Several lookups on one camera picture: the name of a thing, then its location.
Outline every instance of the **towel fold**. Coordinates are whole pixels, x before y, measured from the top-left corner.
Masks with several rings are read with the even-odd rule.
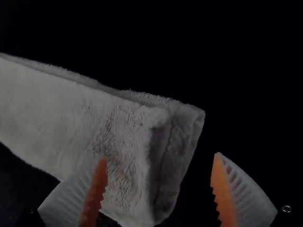
[[[0,141],[59,180],[106,156],[101,212],[124,227],[171,214],[204,119],[192,105],[0,53]]]

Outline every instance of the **orange serrated edge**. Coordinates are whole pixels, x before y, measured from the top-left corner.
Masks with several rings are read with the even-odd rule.
[[[91,188],[85,200],[84,211],[81,216],[80,227],[95,227],[103,193],[107,186],[107,160],[99,161],[95,169]]]
[[[219,154],[214,155],[211,176],[211,187],[215,195],[216,210],[222,227],[236,227],[237,215],[232,202],[232,194],[228,183],[228,175]]]

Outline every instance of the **black background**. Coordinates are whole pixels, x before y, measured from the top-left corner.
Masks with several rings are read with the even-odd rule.
[[[161,226],[218,226],[209,186],[215,152],[246,171],[278,209],[292,206],[290,226],[299,220],[303,112],[295,12],[276,6],[2,4],[0,52],[206,111],[177,206]],[[38,206],[57,184],[4,147],[0,177],[4,226],[13,226],[26,205]]]

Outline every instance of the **terry cloth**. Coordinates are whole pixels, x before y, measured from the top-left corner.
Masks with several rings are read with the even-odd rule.
[[[0,53],[0,141],[59,180],[108,158],[104,214],[149,227],[173,211],[205,113]]]

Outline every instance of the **small metal ring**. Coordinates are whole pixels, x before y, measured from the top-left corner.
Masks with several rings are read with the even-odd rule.
[[[289,205],[285,205],[282,207],[282,211],[286,213],[292,212],[292,208]]]

